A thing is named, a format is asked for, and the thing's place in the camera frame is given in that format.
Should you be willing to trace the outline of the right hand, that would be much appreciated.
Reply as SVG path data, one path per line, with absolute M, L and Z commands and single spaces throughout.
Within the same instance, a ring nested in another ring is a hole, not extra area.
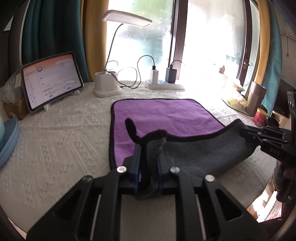
M 285 171 L 288 168 L 280 161 L 277 161 L 274 168 L 274 190 L 277 191 L 278 201 L 285 203 L 295 197 L 295 178 L 285 178 Z

